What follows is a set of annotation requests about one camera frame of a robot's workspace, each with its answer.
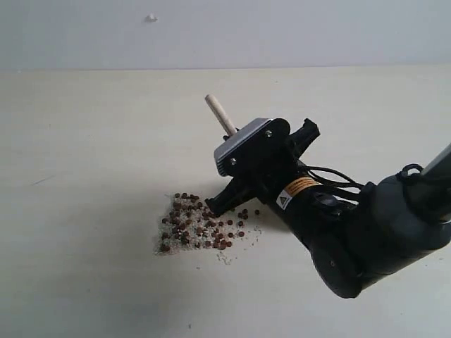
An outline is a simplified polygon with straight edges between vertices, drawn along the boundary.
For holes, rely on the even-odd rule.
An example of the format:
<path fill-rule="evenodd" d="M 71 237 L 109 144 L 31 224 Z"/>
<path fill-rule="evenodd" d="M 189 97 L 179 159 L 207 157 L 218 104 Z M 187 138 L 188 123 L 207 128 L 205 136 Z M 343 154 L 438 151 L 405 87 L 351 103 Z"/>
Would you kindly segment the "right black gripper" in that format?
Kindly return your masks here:
<path fill-rule="evenodd" d="M 300 157 L 320 135 L 317 124 L 306 119 L 283 144 L 265 158 L 252 161 L 250 168 L 232 180 L 206 204 L 215 216 L 221 216 L 252 199 L 266 204 L 298 239 L 308 239 L 334 226 L 352 211 L 359 201 L 353 189 L 359 184 L 345 177 L 333 182 L 315 175 L 316 166 Z"/>

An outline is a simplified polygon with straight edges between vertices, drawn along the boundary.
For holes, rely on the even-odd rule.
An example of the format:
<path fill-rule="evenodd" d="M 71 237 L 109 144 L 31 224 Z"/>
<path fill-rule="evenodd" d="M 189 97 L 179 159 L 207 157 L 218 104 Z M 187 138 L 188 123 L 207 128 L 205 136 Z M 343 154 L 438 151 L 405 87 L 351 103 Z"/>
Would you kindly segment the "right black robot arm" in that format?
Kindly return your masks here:
<path fill-rule="evenodd" d="M 305 120 L 257 118 L 215 149 L 225 189 L 206 200 L 217 216 L 251 199 L 266 204 L 307 248 L 327 287 L 344 299 L 450 243 L 450 150 L 378 184 L 320 176 L 301 155 L 320 135 Z"/>

